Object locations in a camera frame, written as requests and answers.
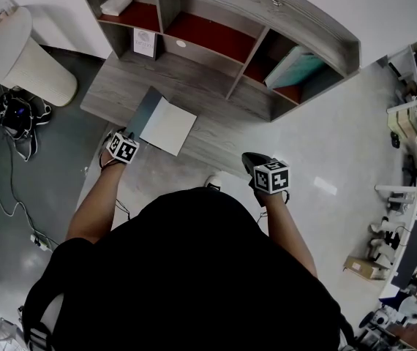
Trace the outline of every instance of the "fiducial marker cube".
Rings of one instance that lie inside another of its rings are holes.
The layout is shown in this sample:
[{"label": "fiducial marker cube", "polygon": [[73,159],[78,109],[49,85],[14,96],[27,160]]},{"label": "fiducial marker cube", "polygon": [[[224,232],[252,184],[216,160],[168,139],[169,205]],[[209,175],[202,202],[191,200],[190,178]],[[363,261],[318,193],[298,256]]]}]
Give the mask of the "fiducial marker cube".
[{"label": "fiducial marker cube", "polygon": [[273,161],[254,167],[254,187],[267,194],[290,188],[290,167],[283,161]]},{"label": "fiducial marker cube", "polygon": [[114,159],[130,164],[138,150],[139,143],[118,132],[114,134],[106,149]]}]

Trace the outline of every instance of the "wooden shelf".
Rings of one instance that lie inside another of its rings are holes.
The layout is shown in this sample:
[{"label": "wooden shelf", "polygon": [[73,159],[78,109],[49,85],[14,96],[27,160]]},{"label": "wooden shelf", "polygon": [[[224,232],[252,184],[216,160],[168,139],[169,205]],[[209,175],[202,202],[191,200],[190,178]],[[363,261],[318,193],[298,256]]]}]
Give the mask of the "wooden shelf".
[{"label": "wooden shelf", "polygon": [[[272,58],[256,54],[247,66],[246,70],[244,70],[244,76],[251,78],[256,82],[262,83],[265,87],[267,87],[264,83],[264,79],[266,79],[270,72],[274,70],[276,65],[277,62]],[[275,88],[273,91],[278,95],[286,97],[288,100],[297,105],[301,103],[301,86],[280,87]]]},{"label": "wooden shelf", "polygon": [[165,31],[166,35],[186,40],[243,64],[255,39],[240,31],[205,18],[180,12]]},{"label": "wooden shelf", "polygon": [[157,7],[152,4],[133,1],[119,16],[100,15],[99,22],[137,27],[159,33]]}]

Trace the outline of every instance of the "white towel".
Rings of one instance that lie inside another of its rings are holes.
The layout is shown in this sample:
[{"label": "white towel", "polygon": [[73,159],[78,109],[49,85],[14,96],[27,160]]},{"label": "white towel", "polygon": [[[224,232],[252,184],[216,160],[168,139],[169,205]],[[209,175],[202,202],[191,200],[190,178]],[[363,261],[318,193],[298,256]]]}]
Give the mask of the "white towel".
[{"label": "white towel", "polygon": [[132,0],[106,0],[100,5],[104,15],[120,15],[132,3]]}]

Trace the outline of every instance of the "black backpack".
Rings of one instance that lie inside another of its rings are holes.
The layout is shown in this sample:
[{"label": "black backpack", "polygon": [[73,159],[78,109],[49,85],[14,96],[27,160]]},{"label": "black backpack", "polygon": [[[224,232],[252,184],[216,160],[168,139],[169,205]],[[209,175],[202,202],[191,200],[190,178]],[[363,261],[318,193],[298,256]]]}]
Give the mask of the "black backpack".
[{"label": "black backpack", "polygon": [[[37,109],[31,101],[26,101],[21,97],[22,91],[8,91],[0,97],[0,127],[12,138],[15,150],[28,161],[38,151],[35,127],[45,125],[51,118],[51,107],[46,105],[41,99],[44,106],[44,113],[38,116]],[[28,155],[19,152],[17,143],[29,140]]]}]

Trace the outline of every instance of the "framed picture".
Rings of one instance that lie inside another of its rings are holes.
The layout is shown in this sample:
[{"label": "framed picture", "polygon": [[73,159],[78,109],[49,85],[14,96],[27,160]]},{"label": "framed picture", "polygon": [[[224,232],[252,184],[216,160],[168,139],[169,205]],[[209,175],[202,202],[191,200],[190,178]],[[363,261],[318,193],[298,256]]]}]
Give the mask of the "framed picture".
[{"label": "framed picture", "polygon": [[151,31],[133,28],[130,49],[133,53],[157,59],[157,39],[158,35]]}]

